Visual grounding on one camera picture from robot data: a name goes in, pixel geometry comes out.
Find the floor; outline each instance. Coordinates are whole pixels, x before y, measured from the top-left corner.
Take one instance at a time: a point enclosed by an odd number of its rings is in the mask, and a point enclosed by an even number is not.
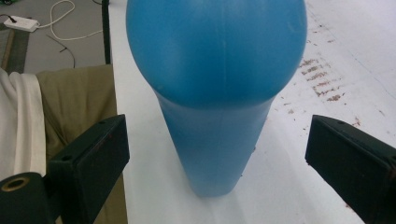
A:
[[[11,6],[0,5],[0,14],[31,18],[37,20],[40,25],[46,25],[50,23],[52,7],[54,21],[73,7],[70,2],[59,2],[59,0],[17,0]],[[57,36],[74,38],[102,30],[102,6],[92,0],[78,0],[73,3],[75,9],[53,25],[53,31]],[[1,17],[0,22],[6,19],[7,17]],[[64,50],[60,43],[52,39],[53,37],[50,27],[37,29],[30,34],[24,73],[36,74],[46,70],[72,68],[73,57],[69,51],[75,57],[76,67],[105,63],[103,33],[79,40],[58,40],[68,50]]]

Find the white surface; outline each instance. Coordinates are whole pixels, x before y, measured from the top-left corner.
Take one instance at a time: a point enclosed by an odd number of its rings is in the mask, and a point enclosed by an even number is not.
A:
[[[129,223],[362,223],[309,167],[313,114],[341,119],[396,147],[396,2],[307,0],[301,67],[276,97],[236,188],[196,197],[183,173],[155,95],[126,38],[126,0],[111,1],[119,113],[131,161],[124,170]]]

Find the power adapter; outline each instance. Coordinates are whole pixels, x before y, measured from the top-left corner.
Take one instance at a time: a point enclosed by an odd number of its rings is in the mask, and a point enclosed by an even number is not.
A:
[[[12,20],[8,18],[4,22],[4,25],[12,29],[23,30],[27,32],[33,32],[40,25],[38,21],[22,17],[12,16],[12,19],[14,19],[16,22],[12,22]]]

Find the blue plastic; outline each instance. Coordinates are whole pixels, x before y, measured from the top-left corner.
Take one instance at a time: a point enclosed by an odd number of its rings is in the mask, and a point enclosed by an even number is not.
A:
[[[129,0],[126,22],[191,187],[230,192],[302,58],[304,1]]]

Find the white table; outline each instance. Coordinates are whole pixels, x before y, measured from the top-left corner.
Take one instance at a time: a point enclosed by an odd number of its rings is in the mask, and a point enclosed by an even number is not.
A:
[[[157,99],[134,64],[126,0],[110,2],[117,104],[131,150],[124,170],[129,223],[362,223],[304,154],[313,114],[396,147],[396,2],[305,2],[302,65],[276,97],[233,192],[207,199],[191,191]]]

